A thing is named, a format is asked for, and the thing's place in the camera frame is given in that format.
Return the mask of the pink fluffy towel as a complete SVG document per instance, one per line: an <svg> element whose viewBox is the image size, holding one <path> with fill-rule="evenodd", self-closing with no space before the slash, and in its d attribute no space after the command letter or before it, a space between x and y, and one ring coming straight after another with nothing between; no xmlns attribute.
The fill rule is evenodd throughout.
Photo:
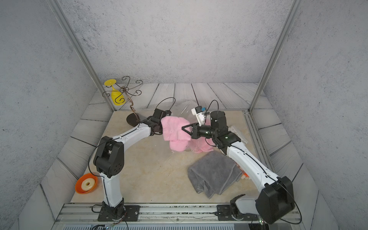
<svg viewBox="0 0 368 230"><path fill-rule="evenodd" d="M205 138L192 139L191 136L182 130L183 126L190 122L182 117L168 116L161 120L163 127L163 138L169 142L170 149L177 152L192 151L193 153L211 152L214 147L212 140L205 141Z"/></svg>

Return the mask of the red patterned cloth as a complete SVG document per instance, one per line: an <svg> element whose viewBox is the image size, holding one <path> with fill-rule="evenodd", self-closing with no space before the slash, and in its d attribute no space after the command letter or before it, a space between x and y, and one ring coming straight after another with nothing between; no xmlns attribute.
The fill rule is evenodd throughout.
<svg viewBox="0 0 368 230"><path fill-rule="evenodd" d="M250 177L248 176L246 172L242 171L241 179L249 180Z"/></svg>

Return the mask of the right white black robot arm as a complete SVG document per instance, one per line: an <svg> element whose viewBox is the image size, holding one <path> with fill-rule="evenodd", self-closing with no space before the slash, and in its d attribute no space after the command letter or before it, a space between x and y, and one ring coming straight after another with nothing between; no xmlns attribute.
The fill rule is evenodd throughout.
<svg viewBox="0 0 368 230"><path fill-rule="evenodd" d="M223 111L208 112L198 106L191 110L197 122L183 126L182 131L192 139L211 139L215 146L234 160L254 182L258 198L246 195L235 197L230 203L230 214L241 220L246 214L258 215L268 224L281 220L298 205L293 184L286 176L279 177L264 166L246 147L241 138L229 130Z"/></svg>

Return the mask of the yellow plastic goblet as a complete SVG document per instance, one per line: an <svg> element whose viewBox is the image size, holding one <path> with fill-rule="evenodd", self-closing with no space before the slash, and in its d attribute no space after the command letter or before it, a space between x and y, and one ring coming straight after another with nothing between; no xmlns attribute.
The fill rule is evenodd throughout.
<svg viewBox="0 0 368 230"><path fill-rule="evenodd" d="M125 98L123 96L123 93L119 90L121 87L117 85L117 81L115 79L109 79L104 82L104 85L110 89L110 96L112 99L112 102L116 106L123 105L125 103Z"/></svg>

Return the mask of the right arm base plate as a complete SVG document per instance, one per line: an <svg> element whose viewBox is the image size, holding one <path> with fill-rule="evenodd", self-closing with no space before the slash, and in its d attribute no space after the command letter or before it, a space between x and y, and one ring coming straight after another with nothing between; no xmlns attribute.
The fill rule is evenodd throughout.
<svg viewBox="0 0 368 230"><path fill-rule="evenodd" d="M258 221L255 214L243 214L237 207L232 205L217 205L217 211L214 212L219 221Z"/></svg>

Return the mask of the grey folded towel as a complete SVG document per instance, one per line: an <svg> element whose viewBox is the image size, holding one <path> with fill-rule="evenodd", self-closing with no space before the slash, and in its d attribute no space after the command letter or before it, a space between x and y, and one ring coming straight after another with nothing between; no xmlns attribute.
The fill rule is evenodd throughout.
<svg viewBox="0 0 368 230"><path fill-rule="evenodd" d="M243 175L234 160L217 151L209 152L191 165L187 174L194 190L209 199L214 194L221 195Z"/></svg>

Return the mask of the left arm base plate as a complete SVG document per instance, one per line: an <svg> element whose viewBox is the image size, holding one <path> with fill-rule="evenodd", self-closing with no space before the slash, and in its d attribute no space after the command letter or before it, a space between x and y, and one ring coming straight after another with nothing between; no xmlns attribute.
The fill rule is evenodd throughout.
<svg viewBox="0 0 368 230"><path fill-rule="evenodd" d="M119 220L122 220L126 222L136 222L138 221L139 213L140 213L139 205L124 205L115 208L109 206L102 206L97 221L117 222Z"/></svg>

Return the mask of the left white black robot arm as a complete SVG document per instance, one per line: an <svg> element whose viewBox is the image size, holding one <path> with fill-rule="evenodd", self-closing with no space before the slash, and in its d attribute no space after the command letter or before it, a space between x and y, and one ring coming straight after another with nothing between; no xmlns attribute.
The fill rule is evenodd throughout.
<svg viewBox="0 0 368 230"><path fill-rule="evenodd" d="M158 108L149 117L140 117L132 113L126 118L127 123L133 127L131 130L114 137L102 137L97 146L93 164L103 182L103 211L117 217L123 216L124 200L118 174L124 167L125 151L142 139L161 135L163 133L161 120L171 114L170 110L164 111Z"/></svg>

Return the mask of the clear plastic vacuum bag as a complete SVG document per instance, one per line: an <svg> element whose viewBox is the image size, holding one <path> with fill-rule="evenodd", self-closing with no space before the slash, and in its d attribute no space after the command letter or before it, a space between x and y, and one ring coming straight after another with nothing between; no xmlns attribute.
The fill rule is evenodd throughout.
<svg viewBox="0 0 368 230"><path fill-rule="evenodd" d="M219 137L219 128L214 127L215 118L207 118L208 115L219 115L221 111L211 113L207 108L197 106L191 113L196 117L196 123L190 123L183 117L168 116L161 120L163 126L163 138L169 141L170 149L182 152L190 148L195 153L210 152L214 148L220 148L221 144L214 141Z"/></svg>

